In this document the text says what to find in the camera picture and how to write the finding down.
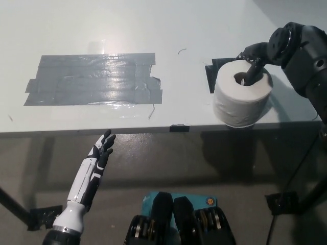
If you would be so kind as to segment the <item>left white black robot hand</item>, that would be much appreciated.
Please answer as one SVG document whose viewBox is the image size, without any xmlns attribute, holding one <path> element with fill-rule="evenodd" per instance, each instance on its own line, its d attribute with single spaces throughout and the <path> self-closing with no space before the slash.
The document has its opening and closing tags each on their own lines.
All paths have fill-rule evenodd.
<svg viewBox="0 0 327 245">
<path fill-rule="evenodd" d="M 68 194 L 67 200 L 82 204 L 90 210 L 95 194 L 101 182 L 116 135 L 107 130 L 94 143 L 86 158 L 82 161 Z"/>
</svg>

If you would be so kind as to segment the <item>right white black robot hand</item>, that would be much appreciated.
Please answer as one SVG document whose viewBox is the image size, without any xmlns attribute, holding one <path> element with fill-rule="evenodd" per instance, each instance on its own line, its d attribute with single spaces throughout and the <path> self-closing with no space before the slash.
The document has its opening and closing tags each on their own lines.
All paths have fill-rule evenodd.
<svg viewBox="0 0 327 245">
<path fill-rule="evenodd" d="M 243 86 L 251 86 L 261 79 L 264 66 L 273 64 L 268 56 L 268 43 L 261 42 L 246 47 L 238 56 L 237 60 L 245 60 L 250 63 L 250 68 L 246 72 L 236 74 L 236 81 Z"/>
</svg>

